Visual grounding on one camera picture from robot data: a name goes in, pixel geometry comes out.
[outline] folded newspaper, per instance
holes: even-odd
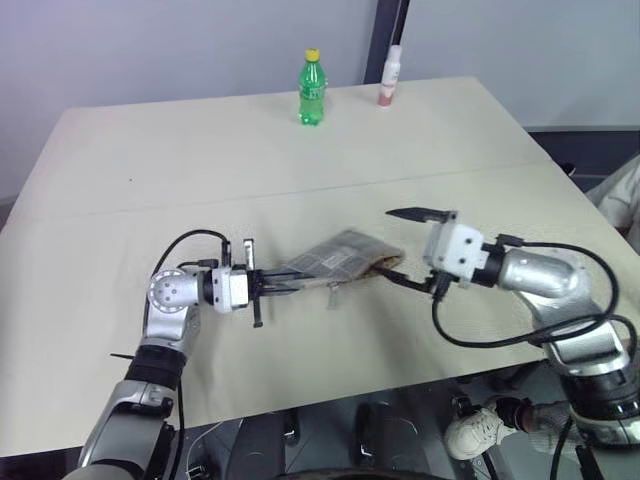
[[[297,288],[335,285],[376,275],[372,266],[393,268],[404,251],[356,230],[345,230],[285,263],[284,268],[314,278],[295,280]]]

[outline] bottle label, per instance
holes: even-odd
[[[307,100],[320,100],[324,98],[325,87],[305,87],[304,85],[300,85],[299,89],[300,96]]]

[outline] yellow bottle cap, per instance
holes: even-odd
[[[317,48],[307,48],[304,51],[304,59],[307,62],[317,62],[320,60],[320,50]]]

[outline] white wall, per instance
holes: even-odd
[[[304,48],[362,82],[376,0],[2,0],[0,198],[75,106],[296,88]]]
[[[416,0],[402,79],[473,75],[524,126],[640,125],[640,0]]]

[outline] table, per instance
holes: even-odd
[[[375,85],[331,89],[326,121],[297,124],[295,92],[81,108],[59,121],[0,235],[0,456],[81,445],[141,332],[148,275],[182,232],[225,233],[240,260],[256,241],[275,267],[347,227],[406,249],[424,277],[427,227],[385,216],[460,210],[487,237],[579,243],[611,263],[619,311],[640,326],[640,259],[474,79],[403,82],[388,109]],[[210,239],[168,266],[218,253]],[[593,268],[595,297],[606,278]],[[442,340],[429,300],[375,278],[220,316],[203,308],[185,369],[187,426],[465,375],[542,358],[519,345]],[[513,294],[453,288],[446,328],[498,338],[530,328]]]

